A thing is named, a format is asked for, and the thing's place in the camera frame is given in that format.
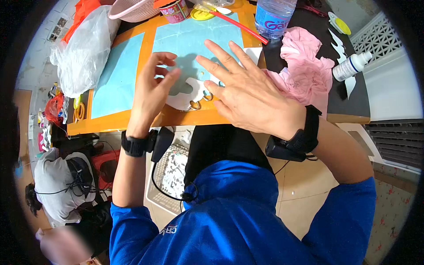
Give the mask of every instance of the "ventilation grille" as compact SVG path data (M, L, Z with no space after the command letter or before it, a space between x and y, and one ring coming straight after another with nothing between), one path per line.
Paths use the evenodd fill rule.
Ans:
M383 159L421 168L423 120L383 120L365 128Z
M368 23L359 35L356 34L351 41L356 53L370 51L373 54L370 62L402 47L402 43L389 19L382 12Z

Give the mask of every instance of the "blue bottle label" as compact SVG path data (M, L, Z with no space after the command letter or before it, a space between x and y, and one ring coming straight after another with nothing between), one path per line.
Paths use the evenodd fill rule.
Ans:
M276 16L259 5L256 6L256 22L268 30L271 31L281 31L287 28L288 23L290 22L291 17L279 17Z

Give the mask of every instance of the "red stick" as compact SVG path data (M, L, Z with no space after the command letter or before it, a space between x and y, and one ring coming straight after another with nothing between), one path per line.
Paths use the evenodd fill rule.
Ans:
M230 22L231 24L241 28L242 30L246 31L247 33L249 33L250 35L252 35L253 37L257 38L258 40L260 40L263 44L267 45L268 44L268 40L265 39L264 37L262 37L261 35L259 35L258 33L254 32L253 30L249 29L248 27L246 27L245 25L240 24L239 22L219 13L213 10L210 10L209 13L211 13L212 15L215 15L217 17L222 18L225 21Z

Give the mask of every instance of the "water bottle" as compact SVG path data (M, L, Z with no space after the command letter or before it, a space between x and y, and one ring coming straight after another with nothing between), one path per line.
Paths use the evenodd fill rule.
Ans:
M255 26L268 39L279 39L286 31L297 0L258 0Z

